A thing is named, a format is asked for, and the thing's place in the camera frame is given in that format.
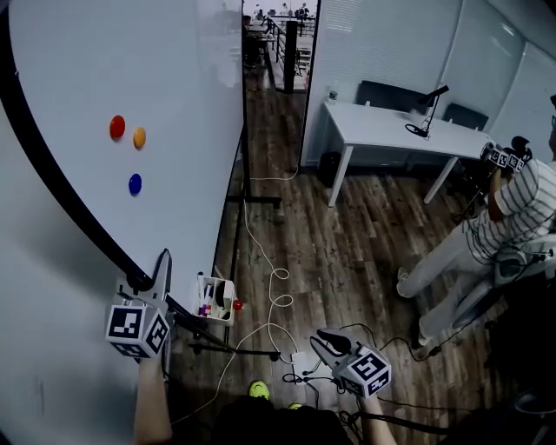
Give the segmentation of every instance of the white cable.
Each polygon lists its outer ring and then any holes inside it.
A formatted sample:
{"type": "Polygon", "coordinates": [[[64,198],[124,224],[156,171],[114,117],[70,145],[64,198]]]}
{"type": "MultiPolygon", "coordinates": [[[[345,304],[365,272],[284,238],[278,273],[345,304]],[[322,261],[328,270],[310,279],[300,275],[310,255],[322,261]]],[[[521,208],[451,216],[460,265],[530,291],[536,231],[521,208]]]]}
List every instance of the white cable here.
{"type": "Polygon", "coordinates": [[[297,152],[297,161],[295,161],[296,167],[295,167],[295,173],[294,173],[293,176],[290,176],[290,177],[252,177],[251,181],[291,181],[292,179],[294,179],[297,176],[297,173],[299,172],[299,158],[300,157],[301,157],[301,147],[299,148],[299,151],[297,152]]]}
{"type": "MultiPolygon", "coordinates": [[[[245,200],[243,200],[243,211],[244,211],[244,216],[245,216],[245,228],[247,229],[247,232],[249,233],[249,236],[251,236],[251,238],[253,239],[253,241],[255,241],[257,246],[259,246],[259,249],[261,249],[262,255],[264,256],[265,260],[267,260],[268,264],[270,264],[270,268],[272,269],[272,272],[270,273],[270,278],[268,280],[268,299],[270,300],[270,309],[268,310],[268,321],[265,324],[263,324],[262,326],[259,326],[257,329],[255,329],[250,334],[245,335],[240,340],[240,342],[237,343],[237,346],[235,348],[238,349],[242,345],[242,343],[245,340],[247,340],[250,336],[252,336],[255,332],[258,332],[263,328],[268,328],[268,338],[272,342],[272,346],[274,346],[276,352],[280,352],[280,350],[276,346],[276,343],[275,343],[274,339],[272,338],[272,335],[270,334],[270,327],[274,326],[275,328],[281,329],[286,334],[288,334],[289,339],[294,344],[295,352],[298,353],[299,349],[297,348],[297,343],[295,343],[295,340],[292,337],[292,335],[285,328],[283,328],[282,326],[270,322],[270,316],[272,315],[272,308],[274,306],[277,306],[279,308],[287,308],[288,306],[291,306],[294,303],[294,298],[290,294],[283,294],[281,296],[277,296],[274,300],[272,298],[272,277],[276,276],[276,278],[278,278],[279,280],[287,280],[289,278],[289,272],[288,272],[287,269],[284,269],[284,268],[275,269],[272,262],[270,262],[270,260],[268,259],[267,254],[265,253],[261,244],[253,236],[253,234],[251,233],[251,230],[249,230],[248,221],[247,221],[247,203],[245,202],[245,200]],[[284,272],[285,276],[278,275],[279,272],[284,272]],[[279,300],[281,300],[282,298],[285,298],[285,297],[289,297],[289,302],[288,303],[283,303],[283,304],[278,303],[279,300]]],[[[195,413],[198,413],[203,408],[206,408],[208,405],[210,405],[212,402],[214,402],[216,400],[216,397],[218,397],[218,392],[220,391],[220,386],[222,385],[222,380],[224,379],[224,375],[226,374],[226,371],[228,370],[230,363],[232,362],[232,360],[234,360],[236,355],[237,355],[236,352],[234,352],[232,354],[232,357],[228,360],[228,363],[224,367],[224,370],[222,371],[222,374],[220,375],[220,379],[218,380],[218,385],[216,386],[215,396],[212,399],[210,399],[208,402],[206,402],[204,405],[197,408],[192,413],[190,413],[188,415],[185,415],[184,417],[182,417],[181,419],[178,419],[177,421],[172,422],[172,425],[175,425],[178,422],[181,422],[181,421],[184,421],[185,419],[190,418],[192,415],[194,415],[195,413]]],[[[287,363],[287,364],[293,364],[293,362],[289,362],[288,360],[284,359],[284,357],[281,356],[281,353],[280,353],[280,360],[282,360],[284,363],[287,363]]]]}
{"type": "Polygon", "coordinates": [[[297,176],[297,172],[299,171],[299,164],[295,168],[295,173],[291,177],[252,177],[251,181],[291,181],[297,176]]]}
{"type": "MultiPolygon", "coordinates": [[[[297,344],[295,344],[295,340],[291,336],[291,334],[289,332],[287,332],[281,326],[275,325],[275,324],[270,322],[270,316],[272,315],[272,308],[274,306],[277,306],[279,308],[287,308],[288,306],[291,306],[292,304],[294,304],[294,298],[290,294],[283,294],[281,296],[277,296],[274,300],[272,298],[272,278],[273,278],[273,276],[275,276],[279,280],[287,280],[289,278],[289,272],[284,268],[278,268],[278,269],[275,268],[274,264],[268,259],[267,254],[265,253],[264,249],[261,246],[261,243],[256,240],[256,238],[251,233],[251,230],[249,230],[248,218],[247,218],[247,203],[245,202],[245,200],[243,200],[243,210],[244,210],[244,216],[245,216],[245,228],[247,229],[247,232],[249,233],[249,236],[251,236],[251,238],[253,239],[253,241],[255,241],[257,246],[259,246],[259,249],[261,249],[261,252],[262,252],[262,255],[264,256],[264,259],[267,260],[268,264],[270,265],[270,268],[272,269],[272,272],[270,273],[270,279],[268,280],[268,299],[270,300],[270,309],[268,310],[268,322],[267,322],[268,338],[270,338],[270,342],[272,342],[272,346],[274,346],[275,350],[277,352],[280,352],[280,350],[276,346],[276,343],[275,343],[274,339],[272,338],[272,335],[270,334],[270,326],[276,326],[276,327],[280,328],[286,334],[288,334],[289,338],[291,339],[292,343],[295,346],[295,352],[297,353],[297,352],[299,352],[299,349],[297,348],[297,344]],[[279,272],[283,272],[285,275],[280,276],[278,274],[279,272]],[[285,297],[289,297],[289,302],[279,304],[278,301],[281,300],[282,298],[285,298],[285,297]]],[[[281,354],[280,354],[280,359],[286,364],[293,364],[293,362],[289,362],[288,360],[285,360],[284,357],[281,356],[281,354]]]]}

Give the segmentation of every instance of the black chair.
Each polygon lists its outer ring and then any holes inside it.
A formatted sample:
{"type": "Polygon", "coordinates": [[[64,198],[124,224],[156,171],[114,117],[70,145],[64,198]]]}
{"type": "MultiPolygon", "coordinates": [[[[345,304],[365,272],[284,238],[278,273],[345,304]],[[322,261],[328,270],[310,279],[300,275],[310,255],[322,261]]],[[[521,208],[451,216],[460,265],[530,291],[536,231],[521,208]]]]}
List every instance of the black chair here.
{"type": "Polygon", "coordinates": [[[444,112],[442,120],[447,122],[452,121],[452,123],[456,123],[462,127],[482,131],[485,125],[487,125],[488,116],[478,111],[462,107],[457,103],[450,103],[444,112]]]}
{"type": "Polygon", "coordinates": [[[372,107],[406,113],[411,110],[417,110],[424,115],[427,113],[427,106],[417,103],[422,97],[423,94],[417,91],[364,80],[357,89],[355,103],[365,105],[369,101],[372,107]]]}

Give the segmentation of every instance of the blue magnet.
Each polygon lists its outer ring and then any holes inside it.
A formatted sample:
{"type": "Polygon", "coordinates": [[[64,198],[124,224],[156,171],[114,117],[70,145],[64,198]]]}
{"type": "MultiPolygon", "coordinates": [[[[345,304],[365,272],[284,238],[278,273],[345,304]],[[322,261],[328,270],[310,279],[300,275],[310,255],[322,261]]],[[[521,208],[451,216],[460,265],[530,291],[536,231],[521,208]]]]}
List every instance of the blue magnet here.
{"type": "Polygon", "coordinates": [[[142,186],[141,176],[135,173],[129,179],[129,193],[131,193],[132,196],[139,195],[139,192],[141,191],[141,186],[142,186]]]}

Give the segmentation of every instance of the office desk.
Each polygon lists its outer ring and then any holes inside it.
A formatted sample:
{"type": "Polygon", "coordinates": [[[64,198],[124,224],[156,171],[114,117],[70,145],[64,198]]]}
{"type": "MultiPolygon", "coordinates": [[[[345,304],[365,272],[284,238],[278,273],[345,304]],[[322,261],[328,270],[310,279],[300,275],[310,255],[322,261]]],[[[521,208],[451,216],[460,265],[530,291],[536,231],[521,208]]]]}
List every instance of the office desk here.
{"type": "Polygon", "coordinates": [[[424,116],[353,103],[325,103],[324,106],[340,133],[343,144],[328,207],[334,207],[336,203],[354,147],[413,149],[450,155],[442,173],[423,200],[425,204],[429,204],[460,157],[480,159],[485,144],[493,141],[482,131],[470,130],[439,119],[433,119],[430,139],[426,140],[405,128],[406,123],[421,126],[424,116]]]}

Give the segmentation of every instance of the stand leg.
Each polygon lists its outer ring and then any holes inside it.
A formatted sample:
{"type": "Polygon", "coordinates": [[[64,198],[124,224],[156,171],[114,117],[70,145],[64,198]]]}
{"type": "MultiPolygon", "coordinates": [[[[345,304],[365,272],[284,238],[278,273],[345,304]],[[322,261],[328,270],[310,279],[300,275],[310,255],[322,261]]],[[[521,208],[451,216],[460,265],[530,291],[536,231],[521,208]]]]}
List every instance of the stand leg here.
{"type": "Polygon", "coordinates": [[[450,171],[452,171],[452,168],[455,163],[458,162],[458,159],[459,158],[457,156],[453,156],[446,163],[444,169],[442,170],[442,173],[440,173],[440,176],[438,176],[438,179],[434,182],[433,187],[431,187],[431,189],[427,193],[427,196],[425,196],[425,199],[423,199],[423,202],[425,204],[429,204],[434,198],[434,195],[436,195],[436,192],[439,190],[440,186],[444,183],[444,181],[446,181],[448,174],[450,173],[450,171]]]}
{"type": "Polygon", "coordinates": [[[340,193],[341,183],[343,183],[349,159],[351,158],[353,151],[353,145],[344,145],[344,150],[341,152],[340,165],[338,166],[336,178],[334,179],[334,185],[332,186],[332,194],[330,195],[330,200],[328,201],[328,207],[334,207],[336,205],[336,198],[338,197],[338,193],[340,193]]]}
{"type": "Polygon", "coordinates": [[[217,336],[210,334],[206,330],[206,323],[201,323],[201,321],[199,321],[196,317],[193,317],[189,312],[184,310],[171,297],[168,297],[166,299],[166,302],[168,303],[169,308],[175,311],[174,319],[177,324],[187,329],[189,332],[192,332],[194,338],[201,337],[217,345],[212,346],[200,343],[189,344],[189,346],[195,351],[196,354],[199,354],[203,349],[206,349],[212,351],[228,352],[230,354],[236,353],[243,355],[267,355],[273,362],[280,358],[280,353],[276,351],[253,351],[250,349],[232,348],[227,342],[224,342],[217,336]]]}

